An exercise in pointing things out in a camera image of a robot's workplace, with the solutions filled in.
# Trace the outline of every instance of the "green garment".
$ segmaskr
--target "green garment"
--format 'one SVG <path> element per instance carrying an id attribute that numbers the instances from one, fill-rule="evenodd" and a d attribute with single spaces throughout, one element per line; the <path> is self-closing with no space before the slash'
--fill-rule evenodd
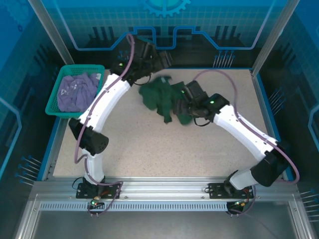
<path id="1" fill-rule="evenodd" d="M 170 111 L 175 107 L 178 99 L 183 99 L 181 88 L 184 82 L 169 84 L 169 76 L 160 76 L 153 81 L 142 85 L 139 93 L 143 97 L 144 105 L 150 110 L 157 109 L 157 113 L 164 117 L 164 122 L 171 122 Z M 179 122 L 183 125 L 192 121 L 191 116 L 179 115 Z"/>

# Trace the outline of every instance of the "metal post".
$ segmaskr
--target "metal post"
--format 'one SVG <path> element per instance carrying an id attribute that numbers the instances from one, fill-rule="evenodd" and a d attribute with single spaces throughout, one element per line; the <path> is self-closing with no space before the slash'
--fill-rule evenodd
<path id="1" fill-rule="evenodd" d="M 315 193 L 315 190 L 313 188 L 311 188 L 310 191 L 300 193 L 300 195 L 306 194 L 306 193 Z"/>
<path id="2" fill-rule="evenodd" d="M 65 64 L 74 64 L 74 61 L 70 55 L 70 52 L 66 48 L 62 37 L 60 36 L 58 30 L 56 29 L 48 11 L 44 7 L 41 0 L 28 0 L 30 5 L 32 6 L 35 14 L 39 18 L 42 26 L 44 27 L 46 33 L 49 35 L 52 43 L 54 44 L 55 48 L 59 52 L 62 60 Z"/>
<path id="3" fill-rule="evenodd" d="M 313 194 L 313 195 L 310 195 L 310 196 L 307 196 L 307 197 L 303 197 L 303 198 L 301 198 L 301 199 L 311 198 L 311 197 L 314 197 L 314 196 L 319 196 L 319 194 Z"/>
<path id="4" fill-rule="evenodd" d="M 280 16 L 278 17 L 272 31 L 270 32 L 263 48 L 261 49 L 257 59 L 252 67 L 252 74 L 256 76 L 263 64 L 265 63 L 269 53 L 273 49 L 275 43 L 277 42 L 282 30 L 286 26 L 288 20 L 293 14 L 296 6 L 298 5 L 300 0 L 288 0 L 286 5 L 284 6 Z"/>

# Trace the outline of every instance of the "teal basket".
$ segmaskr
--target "teal basket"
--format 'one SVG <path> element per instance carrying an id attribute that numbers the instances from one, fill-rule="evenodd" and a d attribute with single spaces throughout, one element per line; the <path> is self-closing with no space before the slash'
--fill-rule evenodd
<path id="1" fill-rule="evenodd" d="M 88 75 L 92 73 L 100 73 L 101 79 L 98 87 L 98 92 L 100 92 L 103 84 L 103 76 L 104 76 L 105 68 L 102 65 L 66 65 L 63 66 L 59 72 L 59 75 L 55 81 L 51 96 L 49 98 L 48 104 L 46 105 L 45 112 L 51 116 L 58 116 L 63 119 L 69 118 L 79 118 L 83 112 L 61 112 L 58 107 L 57 95 L 59 91 L 59 87 L 63 77 L 65 76 L 77 76 L 81 75 L 84 72 L 87 72 Z"/>

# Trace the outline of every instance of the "purple cloth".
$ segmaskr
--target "purple cloth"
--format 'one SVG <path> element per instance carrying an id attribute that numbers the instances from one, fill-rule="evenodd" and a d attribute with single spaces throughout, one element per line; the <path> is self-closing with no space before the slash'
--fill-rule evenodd
<path id="1" fill-rule="evenodd" d="M 58 91 L 58 106 L 62 112 L 84 112 L 98 91 L 101 74 L 63 77 Z"/>

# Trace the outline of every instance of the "speckled tabletop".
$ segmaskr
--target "speckled tabletop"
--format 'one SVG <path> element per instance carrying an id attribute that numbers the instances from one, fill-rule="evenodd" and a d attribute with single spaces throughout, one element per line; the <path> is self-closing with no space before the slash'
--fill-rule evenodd
<path id="1" fill-rule="evenodd" d="M 154 74 L 170 75 L 171 84 L 188 83 L 201 70 L 171 69 Z M 224 70 L 238 88 L 238 111 L 262 131 L 265 123 L 249 70 Z M 210 72 L 198 80 L 210 96 L 219 93 L 233 102 L 233 89 L 221 74 Z M 205 177 L 228 176 L 233 171 L 253 166 L 257 161 L 231 134 L 211 123 L 206 127 L 194 123 L 183 126 L 176 116 L 165 124 L 163 117 L 142 103 L 139 86 L 119 100 L 108 117 L 103 134 L 110 139 L 104 151 L 106 176 L 123 177 Z M 84 160 L 74 164 L 76 140 L 67 127 L 53 176 L 84 175 Z"/>

